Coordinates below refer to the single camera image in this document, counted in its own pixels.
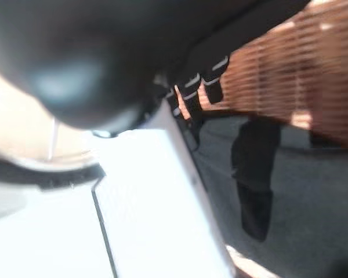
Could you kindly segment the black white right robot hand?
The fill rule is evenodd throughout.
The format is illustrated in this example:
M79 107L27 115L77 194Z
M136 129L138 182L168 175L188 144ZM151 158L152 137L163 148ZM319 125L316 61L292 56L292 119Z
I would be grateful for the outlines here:
M306 1L0 1L0 74L87 130L114 277L241 277L165 95Z

